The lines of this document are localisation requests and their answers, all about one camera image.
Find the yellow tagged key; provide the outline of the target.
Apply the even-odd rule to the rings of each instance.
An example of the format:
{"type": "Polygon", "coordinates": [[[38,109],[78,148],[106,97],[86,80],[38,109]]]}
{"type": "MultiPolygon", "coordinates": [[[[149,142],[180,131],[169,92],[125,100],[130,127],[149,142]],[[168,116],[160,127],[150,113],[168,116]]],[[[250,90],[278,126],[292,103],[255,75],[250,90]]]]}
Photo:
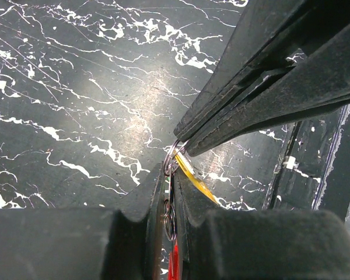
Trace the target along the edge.
{"type": "Polygon", "coordinates": [[[174,158],[178,163],[178,166],[186,175],[186,177],[192,182],[194,187],[204,194],[213,203],[218,204],[214,195],[209,191],[206,184],[197,176],[195,169],[193,168],[190,161],[180,152],[180,149],[175,150],[174,158]]]}

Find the metal wire keyring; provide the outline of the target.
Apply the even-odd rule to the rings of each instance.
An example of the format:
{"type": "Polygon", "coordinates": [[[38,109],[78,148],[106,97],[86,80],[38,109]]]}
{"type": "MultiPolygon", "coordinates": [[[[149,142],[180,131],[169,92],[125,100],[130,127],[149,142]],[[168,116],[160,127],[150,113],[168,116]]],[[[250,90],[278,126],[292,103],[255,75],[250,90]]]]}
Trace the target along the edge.
{"type": "Polygon", "coordinates": [[[176,140],[169,148],[163,162],[164,179],[168,184],[167,196],[163,203],[163,224],[167,239],[171,242],[174,242],[177,237],[177,221],[174,202],[174,174],[179,168],[179,164],[177,163],[175,156],[179,153],[185,152],[185,145],[186,142],[176,140]]]}

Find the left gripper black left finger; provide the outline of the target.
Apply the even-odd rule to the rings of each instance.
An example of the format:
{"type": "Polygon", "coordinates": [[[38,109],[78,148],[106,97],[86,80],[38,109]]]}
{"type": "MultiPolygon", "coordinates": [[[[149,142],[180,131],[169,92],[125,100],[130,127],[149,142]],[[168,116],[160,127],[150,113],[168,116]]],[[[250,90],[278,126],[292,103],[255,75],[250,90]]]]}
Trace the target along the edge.
{"type": "Polygon", "coordinates": [[[0,279],[159,279],[164,180],[112,208],[0,209],[0,279]]]}

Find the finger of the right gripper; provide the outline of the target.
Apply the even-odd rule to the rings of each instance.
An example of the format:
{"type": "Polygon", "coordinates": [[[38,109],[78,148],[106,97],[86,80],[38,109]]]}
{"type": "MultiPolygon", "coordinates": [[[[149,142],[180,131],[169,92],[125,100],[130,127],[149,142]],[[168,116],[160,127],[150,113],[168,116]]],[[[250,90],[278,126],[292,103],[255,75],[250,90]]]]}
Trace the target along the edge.
{"type": "Polygon", "coordinates": [[[263,72],[288,67],[297,49],[312,55],[349,23],[350,1],[249,1],[175,136],[191,138],[263,72]]]}
{"type": "Polygon", "coordinates": [[[216,115],[187,143],[200,155],[234,137],[350,103],[350,24],[252,101],[216,115]]]}

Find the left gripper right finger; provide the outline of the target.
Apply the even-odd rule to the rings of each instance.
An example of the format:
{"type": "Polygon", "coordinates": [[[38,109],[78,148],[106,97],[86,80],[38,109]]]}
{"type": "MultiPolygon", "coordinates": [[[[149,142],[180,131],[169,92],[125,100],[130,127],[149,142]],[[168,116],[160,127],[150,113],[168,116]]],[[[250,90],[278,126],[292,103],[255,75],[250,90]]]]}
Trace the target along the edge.
{"type": "Polygon", "coordinates": [[[329,211],[237,211],[174,177],[181,279],[350,279],[350,236],[329,211]]]}

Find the red keyring opener tool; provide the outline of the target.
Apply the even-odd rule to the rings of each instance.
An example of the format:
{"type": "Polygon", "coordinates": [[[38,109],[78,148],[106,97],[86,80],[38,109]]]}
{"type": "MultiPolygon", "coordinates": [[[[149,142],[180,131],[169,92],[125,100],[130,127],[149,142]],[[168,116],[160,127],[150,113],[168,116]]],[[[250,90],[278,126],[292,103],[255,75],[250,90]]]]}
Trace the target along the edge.
{"type": "Polygon", "coordinates": [[[180,266],[179,266],[179,248],[177,241],[173,244],[172,250],[169,254],[169,268],[168,280],[180,280],[180,266]]]}

